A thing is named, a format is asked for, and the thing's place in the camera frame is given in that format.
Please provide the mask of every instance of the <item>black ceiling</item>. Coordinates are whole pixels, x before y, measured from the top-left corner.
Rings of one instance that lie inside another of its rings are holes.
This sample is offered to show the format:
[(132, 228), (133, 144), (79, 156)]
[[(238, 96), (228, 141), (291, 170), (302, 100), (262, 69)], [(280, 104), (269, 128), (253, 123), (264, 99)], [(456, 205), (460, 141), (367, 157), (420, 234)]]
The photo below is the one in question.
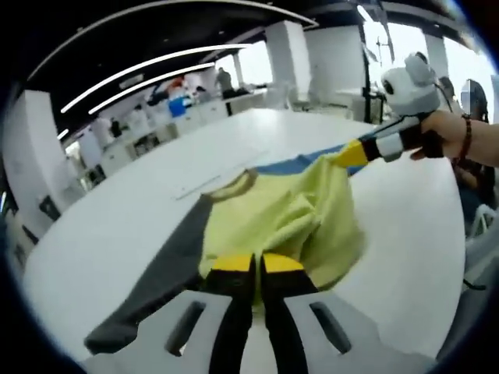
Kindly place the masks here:
[[(274, 0), (273, 6), (298, 14), (308, 9), (345, 0)], [(415, 5), (410, 0), (391, 0)], [(120, 91), (118, 79), (84, 99), (66, 114), (60, 109), (83, 91), (104, 78), (125, 68), (160, 55), (188, 48), (228, 43), (234, 37), (267, 26), (282, 19), (293, 19), (266, 9), (219, 2), (188, 2), (155, 6), (116, 17), (86, 32), (61, 49), (27, 77), (60, 44), (111, 14), (133, 6), (147, 4), (144, 0), (101, 0), (99, 2), (36, 2), (29, 10), (20, 9), (18, 27), (8, 30), (3, 23), (2, 34), (11, 64), (3, 70), (0, 82), (10, 79), (26, 84), (26, 88), (51, 93), (53, 110), (60, 129), (79, 128), (88, 120), (88, 110)], [(417, 2), (420, 8), (443, 14), (431, 1)], [(338, 12), (317, 17), (321, 26), (340, 26), (358, 22), (356, 12)], [(256, 35), (250, 41), (263, 38)], [(196, 65), (202, 57), (196, 54), (174, 58), (151, 65), (141, 71), (144, 79)]]

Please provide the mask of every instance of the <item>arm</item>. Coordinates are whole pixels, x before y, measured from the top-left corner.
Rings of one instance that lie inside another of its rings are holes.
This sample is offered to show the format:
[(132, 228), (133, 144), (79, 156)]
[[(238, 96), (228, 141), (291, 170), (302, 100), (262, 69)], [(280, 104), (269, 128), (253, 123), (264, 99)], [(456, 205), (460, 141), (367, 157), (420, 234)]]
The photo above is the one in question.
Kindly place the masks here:
[[(471, 121), (472, 141), (466, 158), (480, 164), (499, 168), (499, 125)], [(423, 131), (434, 130), (443, 139), (444, 155), (458, 157), (466, 134), (465, 119), (455, 113), (435, 111), (422, 122)], [(412, 155), (413, 160), (424, 158), (422, 150)]]
[(472, 142), (468, 158), (499, 168), (499, 125), (472, 121)]

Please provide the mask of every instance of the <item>dark gray cloth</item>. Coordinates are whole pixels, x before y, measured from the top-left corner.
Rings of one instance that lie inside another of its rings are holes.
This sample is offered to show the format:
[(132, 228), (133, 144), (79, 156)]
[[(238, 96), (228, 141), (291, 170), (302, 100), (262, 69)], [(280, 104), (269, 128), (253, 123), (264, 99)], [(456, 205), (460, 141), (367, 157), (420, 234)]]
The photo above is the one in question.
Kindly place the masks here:
[(140, 321), (200, 279), (198, 265), (212, 202), (201, 196), (146, 268), (126, 300), (85, 339), (93, 354), (114, 353), (131, 343)]

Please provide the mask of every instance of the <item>blue object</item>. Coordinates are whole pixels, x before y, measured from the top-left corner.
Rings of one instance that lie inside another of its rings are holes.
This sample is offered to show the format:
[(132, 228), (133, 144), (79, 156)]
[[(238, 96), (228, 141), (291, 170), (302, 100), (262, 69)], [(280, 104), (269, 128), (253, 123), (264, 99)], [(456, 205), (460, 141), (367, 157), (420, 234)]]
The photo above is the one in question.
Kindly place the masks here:
[[(257, 171), (262, 175), (291, 175), (299, 174), (304, 171), (310, 164), (317, 158), (326, 153), (338, 152), (343, 145), (327, 148), (326, 150), (318, 150), (317, 152), (309, 154), (300, 154), (298, 157), (291, 160), (281, 161), (275, 164), (264, 165), (257, 167)], [(357, 171), (362, 169), (361, 166), (352, 166), (347, 168), (349, 175), (354, 175)]]
[(173, 118), (184, 115), (186, 113), (184, 98), (179, 97), (178, 99), (170, 100), (168, 102), (168, 108), (170, 109), (170, 113), (172, 113)]

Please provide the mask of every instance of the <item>round table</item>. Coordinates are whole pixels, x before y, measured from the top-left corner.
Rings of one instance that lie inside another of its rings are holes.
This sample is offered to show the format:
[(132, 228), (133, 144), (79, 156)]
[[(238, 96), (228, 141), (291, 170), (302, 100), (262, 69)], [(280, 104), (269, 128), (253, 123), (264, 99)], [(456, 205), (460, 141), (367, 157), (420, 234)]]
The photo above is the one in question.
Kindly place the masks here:
[[(23, 279), (39, 320), (62, 349), (84, 360), (85, 336), (125, 299), (201, 192), (243, 168), (371, 129), (329, 115), (255, 109), (158, 147), (71, 206), (40, 240)], [(351, 185), (367, 247), (332, 291), (373, 319), (385, 344), (434, 358), (454, 319), (465, 262), (451, 165), (403, 155), (373, 162)], [(258, 356), (255, 365), (272, 361), (270, 343), (259, 343), (265, 333), (255, 326), (249, 334), (245, 359)]]

